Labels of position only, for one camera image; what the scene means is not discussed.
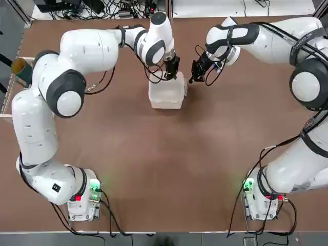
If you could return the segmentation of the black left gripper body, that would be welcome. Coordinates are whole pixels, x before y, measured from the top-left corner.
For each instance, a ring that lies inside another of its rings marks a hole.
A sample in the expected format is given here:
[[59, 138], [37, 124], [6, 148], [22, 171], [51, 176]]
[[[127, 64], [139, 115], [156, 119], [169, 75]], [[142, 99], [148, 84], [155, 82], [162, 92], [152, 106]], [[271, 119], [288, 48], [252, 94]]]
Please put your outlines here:
[[164, 64], [167, 72], [177, 72], [179, 67], [180, 57], [175, 55], [174, 57], [164, 60]]

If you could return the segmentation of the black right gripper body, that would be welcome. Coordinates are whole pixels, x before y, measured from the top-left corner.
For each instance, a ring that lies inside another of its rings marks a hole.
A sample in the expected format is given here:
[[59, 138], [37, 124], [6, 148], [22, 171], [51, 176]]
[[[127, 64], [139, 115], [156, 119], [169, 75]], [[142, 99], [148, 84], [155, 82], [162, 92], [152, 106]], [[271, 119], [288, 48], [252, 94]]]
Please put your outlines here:
[[209, 59], [206, 51], [203, 51], [197, 60], [197, 66], [200, 70], [208, 70], [214, 62]]

